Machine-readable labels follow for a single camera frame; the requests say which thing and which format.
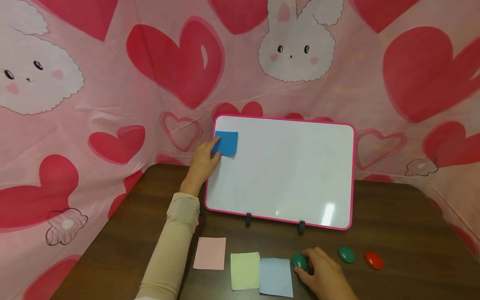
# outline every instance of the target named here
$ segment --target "beige sleeve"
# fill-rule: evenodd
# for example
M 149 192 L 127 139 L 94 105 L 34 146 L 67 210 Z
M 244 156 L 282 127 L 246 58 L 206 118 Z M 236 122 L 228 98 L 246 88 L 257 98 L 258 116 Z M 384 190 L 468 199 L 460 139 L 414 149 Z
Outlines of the beige sleeve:
M 180 192 L 173 195 L 167 221 L 148 263 L 137 298 L 177 298 L 199 213 L 197 197 Z

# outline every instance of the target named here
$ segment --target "red heart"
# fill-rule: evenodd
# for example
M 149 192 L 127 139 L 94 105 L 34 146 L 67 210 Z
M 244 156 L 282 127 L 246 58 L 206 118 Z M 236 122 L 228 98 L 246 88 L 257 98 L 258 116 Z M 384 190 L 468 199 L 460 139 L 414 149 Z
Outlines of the red heart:
M 452 42 L 434 27 L 399 35 L 384 56 L 384 82 L 400 116 L 419 123 L 462 102 L 480 88 L 480 37 L 453 57 Z
M 51 211 L 70 208 L 68 197 L 78 185 L 75 165 L 63 156 L 49 155 L 42 160 L 38 176 L 40 186 L 0 190 L 0 228 L 24 229 L 45 222 Z
M 289 114 L 286 114 L 283 118 L 292 119 L 292 120 L 305 120 L 305 118 L 301 114 L 296 113 L 296 112 L 291 112 Z M 316 118 L 313 118 L 312 121 L 333 122 L 333 120 L 331 118 L 327 118 L 327 117 L 316 117 Z
M 22 299 L 49 300 L 79 259 L 80 255 L 71 255 L 55 263 L 33 281 Z
M 207 55 L 205 62 L 202 48 Z M 221 40 L 215 29 L 199 17 L 183 25 L 180 47 L 154 27 L 135 25 L 127 39 L 127 53 L 143 75 L 191 109 L 210 96 L 223 73 Z
M 230 103 L 221 103 L 215 106 L 212 110 L 212 118 L 215 120 L 219 115 L 235 115 L 235 116 L 251 116 L 251 117 L 263 117 L 264 110 L 262 106 L 256 102 L 252 101 L 242 108 L 241 112 Z
M 104 160 L 125 165 L 144 145 L 145 128 L 140 125 L 124 126 L 117 130 L 117 137 L 105 132 L 95 132 L 88 138 L 88 145 Z
M 381 150 L 380 153 L 374 159 L 372 159 L 368 164 L 363 165 L 362 162 L 360 161 L 360 155 L 359 155 L 359 150 L 358 150 L 359 142 L 363 137 L 365 137 L 367 135 L 370 135 L 370 134 L 375 136 L 379 140 L 398 139 L 398 142 L 396 143 L 396 145 L 394 145 L 392 147 L 389 147 L 389 148 L 388 147 L 382 147 L 382 149 L 380 149 Z M 369 168 L 369 167 L 373 166 L 374 164 L 378 163 L 379 161 L 381 161 L 381 160 L 383 160 L 383 159 L 385 159 L 389 156 L 392 156 L 393 154 L 402 150 L 402 148 L 405 146 L 406 143 L 407 143 L 407 136 L 404 133 L 397 132 L 397 133 L 393 133 L 393 134 L 384 136 L 380 131 L 378 131 L 376 129 L 373 129 L 373 128 L 364 129 L 364 130 L 360 131 L 357 134 L 357 136 L 355 137 L 355 145 L 357 147 L 357 151 L 355 151 L 355 155 L 356 155 L 355 164 L 357 165 L 357 167 L 360 170 L 365 170 L 366 168 Z M 375 149 L 371 149 L 371 148 L 366 150 L 366 152 L 374 152 L 374 151 L 375 151 Z
M 155 157 L 156 164 L 167 164 L 167 165 L 177 165 L 177 166 L 184 166 L 185 164 L 174 157 L 171 157 L 166 154 L 159 154 Z
M 188 122 L 190 124 L 186 126 L 182 126 L 178 130 L 173 130 L 167 124 L 167 121 L 169 118 L 173 118 L 173 121 L 175 121 L 176 123 Z M 160 125 L 162 125 L 162 128 L 167 134 L 168 139 L 170 139 L 170 142 L 172 143 L 172 145 L 183 152 L 187 152 L 188 149 L 190 149 L 193 146 L 193 144 L 195 144 L 198 141 L 198 139 L 203 133 L 202 127 L 194 119 L 187 118 L 187 117 L 177 118 L 177 116 L 175 116 L 172 112 L 169 112 L 169 111 L 166 111 L 160 115 Z M 192 131 L 192 134 L 190 137 L 188 135 L 183 134 L 182 132 L 180 132 L 179 135 L 173 136 L 173 133 L 178 133 L 179 130 L 188 128 L 190 125 L 194 126 L 194 130 Z M 179 145 L 180 139 L 184 140 L 185 138 L 187 140 L 189 139 L 188 143 L 183 146 Z
M 439 168 L 473 164 L 480 161 L 480 133 L 466 137 L 465 127 L 446 121 L 433 128 L 423 139 L 423 152 Z
M 373 31 L 380 33 L 420 0 L 350 0 L 350 5 Z
M 389 182 L 389 183 L 395 182 L 395 180 L 391 176 L 383 175 L 383 174 L 371 174 L 362 180 L 376 181 L 376 182 Z
M 260 25 L 268 15 L 267 0 L 208 0 L 223 26 L 241 35 Z
M 34 0 L 47 11 L 91 37 L 105 41 L 118 0 Z
M 457 225 L 449 225 L 452 227 L 453 231 L 455 231 L 455 233 L 460 237 L 460 239 L 465 243 L 465 245 L 470 249 L 470 251 L 472 251 L 473 255 L 478 256 L 480 253 L 475 240 Z
M 143 175 L 142 170 L 138 170 L 132 175 L 126 177 L 123 180 L 123 186 L 125 187 L 125 193 L 118 195 L 110 205 L 110 209 L 108 210 L 108 218 L 110 219 L 123 200 L 127 197 L 128 193 L 133 189 L 133 186 L 137 183 L 140 177 Z

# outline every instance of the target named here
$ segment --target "fabric backdrop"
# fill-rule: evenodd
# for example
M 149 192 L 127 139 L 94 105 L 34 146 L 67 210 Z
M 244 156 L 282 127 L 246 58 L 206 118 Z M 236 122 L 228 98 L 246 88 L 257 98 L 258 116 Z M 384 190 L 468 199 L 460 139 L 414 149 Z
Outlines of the fabric backdrop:
M 2 0 L 0 298 L 48 299 L 221 113 L 351 123 L 355 178 L 419 188 L 478 257 L 479 20 L 477 0 Z

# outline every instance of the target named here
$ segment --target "blue sticky note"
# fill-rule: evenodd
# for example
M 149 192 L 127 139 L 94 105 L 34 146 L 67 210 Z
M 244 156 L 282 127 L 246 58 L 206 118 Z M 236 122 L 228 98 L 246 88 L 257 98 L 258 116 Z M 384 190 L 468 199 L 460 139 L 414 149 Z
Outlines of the blue sticky note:
M 234 156 L 237 152 L 239 133 L 228 131 L 215 131 L 215 137 L 217 136 L 220 136 L 220 141 L 218 141 L 213 147 L 212 154 L 220 151 L 222 152 L 223 156 Z
M 293 298 L 290 260 L 280 258 L 260 259 L 260 293 Z

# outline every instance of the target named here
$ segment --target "pink cheek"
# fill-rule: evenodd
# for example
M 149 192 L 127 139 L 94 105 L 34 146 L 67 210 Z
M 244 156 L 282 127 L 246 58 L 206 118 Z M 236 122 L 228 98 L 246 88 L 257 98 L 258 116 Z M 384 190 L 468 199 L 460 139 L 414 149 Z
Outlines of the pink cheek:
M 57 79 L 63 79 L 63 72 L 61 70 L 55 70 L 52 72 L 52 76 Z
M 18 95 L 18 93 L 20 92 L 17 84 L 14 84 L 14 83 L 11 83 L 11 84 L 7 85 L 7 91 L 9 91 L 10 93 L 12 93 L 14 95 Z
M 312 66 L 316 65 L 318 63 L 318 57 L 314 56 L 310 58 L 310 63 Z
M 270 55 L 270 60 L 271 60 L 271 61 L 275 61 L 275 60 L 277 60 L 277 59 L 278 59 L 278 53 L 275 53 L 275 54 Z

